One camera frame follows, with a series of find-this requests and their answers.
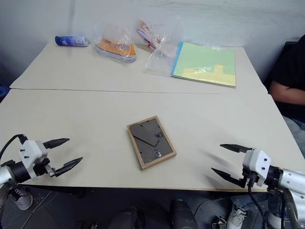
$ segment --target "person's arm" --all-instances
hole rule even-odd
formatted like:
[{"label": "person's arm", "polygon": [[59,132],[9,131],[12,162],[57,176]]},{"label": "person's arm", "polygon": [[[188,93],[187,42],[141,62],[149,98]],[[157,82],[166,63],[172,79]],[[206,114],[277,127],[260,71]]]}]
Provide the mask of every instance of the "person's arm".
[{"label": "person's arm", "polygon": [[273,97],[274,101],[287,104],[305,105],[305,91],[284,86],[274,80],[270,86],[269,93]]}]

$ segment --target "robotic arm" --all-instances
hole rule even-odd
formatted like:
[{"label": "robotic arm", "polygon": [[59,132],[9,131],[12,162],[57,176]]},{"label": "robotic arm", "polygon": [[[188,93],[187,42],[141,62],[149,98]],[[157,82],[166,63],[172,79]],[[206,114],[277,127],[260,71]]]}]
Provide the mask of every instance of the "robotic arm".
[{"label": "robotic arm", "polygon": [[223,179],[242,188],[246,183],[252,186],[268,185],[268,190],[279,189],[285,194],[290,212],[290,221],[294,229],[305,229],[305,174],[271,165],[271,158],[263,151],[239,145],[223,144],[226,149],[245,153],[243,178],[235,179],[230,174],[212,168]]},{"label": "robotic arm", "polygon": [[48,149],[55,148],[69,141],[68,138],[54,139],[45,143],[28,140],[25,135],[15,135],[0,152],[0,159],[7,146],[18,138],[22,144],[19,152],[21,161],[7,161],[0,166],[0,186],[10,184],[15,186],[29,179],[36,180],[38,176],[48,173],[50,177],[60,176],[75,167],[82,157],[67,162],[60,169],[52,168],[48,159]]}]

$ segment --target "white sneaker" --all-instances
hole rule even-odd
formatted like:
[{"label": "white sneaker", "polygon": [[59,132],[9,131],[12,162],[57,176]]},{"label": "white sneaker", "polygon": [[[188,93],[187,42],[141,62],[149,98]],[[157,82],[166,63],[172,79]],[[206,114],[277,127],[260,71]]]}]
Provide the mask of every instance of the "white sneaker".
[{"label": "white sneaker", "polygon": [[241,229],[244,218],[247,216],[247,212],[232,206],[232,211],[227,220],[227,229]]},{"label": "white sneaker", "polygon": [[33,204],[33,196],[24,187],[13,188],[9,191],[9,197],[21,210],[29,209]]},{"label": "white sneaker", "polygon": [[282,219],[279,218],[279,217],[276,217],[271,212],[268,213],[267,220],[274,229],[281,229],[282,228]]}]

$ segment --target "blue can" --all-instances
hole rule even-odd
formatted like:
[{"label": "blue can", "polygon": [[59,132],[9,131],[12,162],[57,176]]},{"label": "blue can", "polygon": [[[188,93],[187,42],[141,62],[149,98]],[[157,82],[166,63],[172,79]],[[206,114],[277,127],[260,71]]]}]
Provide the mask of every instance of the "blue can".
[{"label": "blue can", "polygon": [[88,39],[84,36],[70,36],[70,37],[55,37],[55,42],[59,46],[80,46],[87,47]]},{"label": "blue can", "polygon": [[9,93],[9,89],[5,86],[0,86],[0,102],[4,99],[4,97]]}]

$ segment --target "stack of colored paper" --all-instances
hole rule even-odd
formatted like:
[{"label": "stack of colored paper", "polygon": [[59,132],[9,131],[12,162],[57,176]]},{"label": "stack of colored paper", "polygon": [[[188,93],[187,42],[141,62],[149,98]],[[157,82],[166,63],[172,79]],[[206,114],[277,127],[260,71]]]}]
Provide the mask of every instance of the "stack of colored paper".
[{"label": "stack of colored paper", "polygon": [[235,53],[228,49],[182,42],[171,76],[235,87]]}]

